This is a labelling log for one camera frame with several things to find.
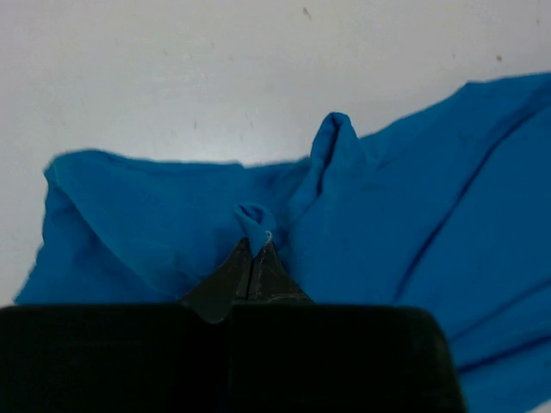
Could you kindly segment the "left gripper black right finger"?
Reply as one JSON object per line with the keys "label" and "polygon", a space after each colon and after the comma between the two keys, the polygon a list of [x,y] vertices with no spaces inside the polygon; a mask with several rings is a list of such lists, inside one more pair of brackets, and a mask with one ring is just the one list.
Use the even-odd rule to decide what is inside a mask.
{"label": "left gripper black right finger", "polygon": [[415,307],[321,305],[272,245],[228,317],[232,412],[463,412],[436,320]]}

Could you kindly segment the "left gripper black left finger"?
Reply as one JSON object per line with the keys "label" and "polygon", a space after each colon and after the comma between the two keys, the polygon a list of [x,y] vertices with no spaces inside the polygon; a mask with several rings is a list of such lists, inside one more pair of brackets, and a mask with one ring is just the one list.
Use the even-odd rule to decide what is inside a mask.
{"label": "left gripper black left finger", "polygon": [[226,319],[251,268],[241,240],[174,303],[3,308],[2,411],[226,411]]}

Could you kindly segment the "blue t-shirt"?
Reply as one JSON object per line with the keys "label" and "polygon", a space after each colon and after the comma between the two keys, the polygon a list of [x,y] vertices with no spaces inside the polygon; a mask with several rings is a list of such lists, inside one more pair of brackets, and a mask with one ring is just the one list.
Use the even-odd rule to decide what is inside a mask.
{"label": "blue t-shirt", "polygon": [[171,302],[241,238],[316,302],[413,305],[473,412],[550,399],[550,76],[468,83],[360,138],[328,114],[308,157],[245,167],[74,151],[46,168],[18,305]]}

